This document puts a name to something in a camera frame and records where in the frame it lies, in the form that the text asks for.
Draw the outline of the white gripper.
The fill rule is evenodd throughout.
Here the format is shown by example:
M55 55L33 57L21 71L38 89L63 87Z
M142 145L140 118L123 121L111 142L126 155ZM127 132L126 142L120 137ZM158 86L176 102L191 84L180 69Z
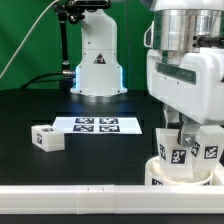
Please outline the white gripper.
M199 27L153 24L145 32L148 91L164 103L165 127L180 129L182 146L195 144L200 124L224 124L223 42Z

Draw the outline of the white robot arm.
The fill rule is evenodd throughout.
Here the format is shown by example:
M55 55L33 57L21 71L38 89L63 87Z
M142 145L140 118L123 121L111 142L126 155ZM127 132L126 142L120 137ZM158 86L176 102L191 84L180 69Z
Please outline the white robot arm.
M147 89L165 117L197 130L224 125L224 0L141 0L154 13L144 34ZM84 16L82 59L72 92L87 98L125 93L117 61L112 0L75 0Z

